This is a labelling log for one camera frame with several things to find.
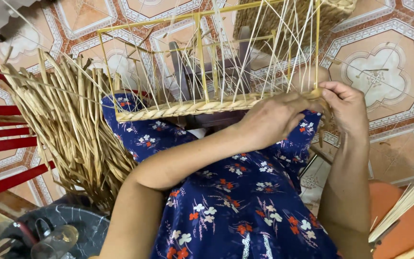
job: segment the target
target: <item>left hand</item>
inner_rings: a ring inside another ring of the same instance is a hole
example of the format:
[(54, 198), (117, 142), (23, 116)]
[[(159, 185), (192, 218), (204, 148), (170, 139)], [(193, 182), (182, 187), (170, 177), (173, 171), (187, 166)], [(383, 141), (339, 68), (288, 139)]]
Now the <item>left hand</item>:
[(244, 118), (230, 126), (241, 152), (263, 149), (286, 138), (314, 105), (299, 93), (278, 94), (258, 102)]

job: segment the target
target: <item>red chair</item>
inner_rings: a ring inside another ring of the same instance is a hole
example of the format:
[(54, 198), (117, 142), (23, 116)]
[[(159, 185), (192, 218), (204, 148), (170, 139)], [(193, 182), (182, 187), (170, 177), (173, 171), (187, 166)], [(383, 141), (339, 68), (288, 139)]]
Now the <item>red chair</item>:
[[(3, 74), (0, 74), (0, 80), (3, 80), (6, 84), (9, 84), (4, 77)], [(0, 115), (6, 116), (13, 116), (13, 115), (21, 115), (20, 111), (18, 110), (17, 106), (0, 106)], [(4, 126), (14, 126), (14, 125), (22, 125), (26, 123), (6, 123), (0, 122), (0, 127)], [(9, 136), (17, 136), (17, 135), (29, 135), (29, 128), (15, 128), (15, 129), (8, 129), (8, 130), (0, 130), (0, 137), (9, 137)], [(37, 146), (36, 137), (26, 137), (26, 138), (17, 138), (17, 139), (8, 139), (8, 140), (0, 140), (0, 151), (11, 150), (16, 148), (23, 148), (23, 147), (35, 147)], [(49, 161), (51, 168), (55, 168), (55, 165), (52, 161)], [(22, 184), (30, 179), (35, 178), (38, 175), (47, 172), (46, 165), (39, 165), (37, 167), (31, 168), (14, 176), (5, 178), (0, 180), (0, 193), (4, 192), (12, 187), (15, 187), (19, 184)]]

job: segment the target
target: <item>wooden chair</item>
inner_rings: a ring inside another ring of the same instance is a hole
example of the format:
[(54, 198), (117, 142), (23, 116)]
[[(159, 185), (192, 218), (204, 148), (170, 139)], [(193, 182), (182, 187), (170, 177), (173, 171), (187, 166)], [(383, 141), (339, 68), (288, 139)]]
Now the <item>wooden chair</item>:
[[(2, 74), (0, 74), (0, 80), (3, 80), (6, 84), (9, 84)], [(0, 116), (14, 116), (21, 115), (17, 106), (0, 106)], [(20, 123), (6, 123), (0, 122), (0, 127), (4, 126), (14, 126), (26, 124), (23, 122)], [(16, 135), (29, 135), (29, 128), (16, 128), (16, 129), (7, 129), (0, 130), (0, 137), (9, 137)], [(0, 151), (11, 150), (16, 148), (23, 147), (35, 147), (37, 146), (37, 139), (35, 136), (17, 138), (17, 139), (8, 139), (0, 140)], [(55, 168), (55, 165), (52, 161), (49, 162), (51, 168)], [(23, 182), (29, 181), (30, 179), (35, 178), (38, 175), (47, 172), (46, 165), (42, 164), (37, 167), (31, 168), (29, 170), (23, 171), (14, 176), (0, 180), (0, 193), (4, 192), (12, 187), (15, 187)]]
[[(250, 28), (244, 26), (241, 28), (240, 40), (250, 39)], [(169, 43), (170, 49), (178, 49), (176, 42), (172, 41)], [(178, 85), (181, 88), (181, 98), (183, 100), (199, 100), (201, 99), (200, 92), (203, 92), (201, 89), (195, 89), (192, 91), (193, 87), (188, 82), (193, 82), (193, 80), (200, 82), (200, 77), (202, 76), (201, 68), (196, 65), (194, 69), (190, 66), (185, 65), (182, 61), (182, 54), (180, 51), (171, 52), (173, 67), (175, 69), (175, 77)], [(225, 69), (225, 73), (230, 77), (239, 77), (235, 68), (235, 62), (238, 67), (244, 65), (244, 72), (241, 76), (242, 82), (244, 83), (244, 92), (250, 92), (250, 50), (248, 49), (248, 41), (239, 43), (239, 51), (237, 57), (224, 60), (224, 68), (222, 62), (218, 64), (219, 70)], [(212, 63), (204, 63), (205, 74), (208, 80), (213, 78), (213, 66)], [(227, 127), (231, 124), (234, 124), (242, 119), (247, 111), (232, 111), (232, 112), (216, 112), (213, 114), (199, 114), (199, 115), (187, 115), (185, 116), (186, 121), (186, 130), (194, 130), (199, 128), (211, 128), (214, 127), (216, 130)]]

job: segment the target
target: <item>floral print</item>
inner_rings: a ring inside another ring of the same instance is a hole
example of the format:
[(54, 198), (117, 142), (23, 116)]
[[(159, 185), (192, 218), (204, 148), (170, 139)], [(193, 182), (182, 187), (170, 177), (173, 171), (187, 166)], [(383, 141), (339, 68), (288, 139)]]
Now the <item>floral print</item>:
[[(115, 96), (122, 109), (142, 109), (132, 94)], [(102, 103), (113, 106), (112, 98)], [(197, 139), (162, 119), (118, 123), (105, 106), (104, 119), (137, 162)], [(341, 258), (298, 196), (297, 175), (321, 116), (303, 113), (287, 139), (208, 165), (172, 189), (151, 258)]]

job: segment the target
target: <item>tiled floor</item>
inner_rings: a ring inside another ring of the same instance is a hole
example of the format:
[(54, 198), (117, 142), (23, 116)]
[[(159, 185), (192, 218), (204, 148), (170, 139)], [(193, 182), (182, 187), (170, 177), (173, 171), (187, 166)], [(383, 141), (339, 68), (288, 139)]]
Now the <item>tiled floor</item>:
[[(233, 6), (237, 0), (217, 1), (220, 7)], [(20, 29), (5, 43), (0, 43), (0, 63), (7, 55), (9, 46), (14, 50), (9, 63), (16, 68), (25, 67), (38, 71), (36, 48), (41, 47), (53, 57), (61, 53), (77, 57), (93, 58), (94, 67), (103, 67), (104, 59), (96, 29), (131, 21), (153, 20), (170, 17), (192, 10), (211, 9), (206, 0), (58, 0), (54, 4), (37, 2), (30, 8), (20, 9), (34, 28), (11, 19), (11, 26)], [(234, 12), (222, 14), (222, 21), (205, 17), (201, 21), (203, 32), (210, 31), (205, 43), (218, 34), (218, 23), (224, 25), (223, 33), (231, 38), (236, 18)], [(151, 37), (142, 45), (153, 50), (167, 49), (169, 41), (186, 44), (193, 31), (190, 19), (169, 24), (144, 26), (129, 32), (127, 29), (110, 32), (112, 36), (140, 43), (152, 28)], [(122, 74), (130, 87), (142, 78), (144, 71), (152, 73), (149, 57), (142, 57), (136, 64), (127, 59), (131, 51), (120, 41), (103, 37), (105, 52), (111, 72)], [(333, 80), (342, 81), (362, 90), (368, 106), (371, 150), (370, 174), (375, 179), (406, 185), (414, 182), (414, 0), (358, 0), (351, 17), (321, 38), (321, 65), (328, 68)], [(211, 53), (204, 52), (208, 60)], [(252, 73), (264, 76), (270, 57), (254, 51)], [(155, 59), (158, 69), (170, 75), (172, 63), (165, 55)], [(164, 78), (165, 87), (171, 85)], [(0, 105), (11, 105), (12, 100), (0, 84)], [(336, 132), (324, 136), (324, 151), (336, 152)], [(35, 148), (22, 148), (0, 152), (0, 179), (41, 163)], [(317, 161), (302, 180), (303, 200), (318, 208), (318, 200), (324, 186), (329, 166)], [(44, 174), (12, 189), (13, 192), (37, 205), (46, 205), (60, 197), (64, 191), (54, 183), (58, 176)]]

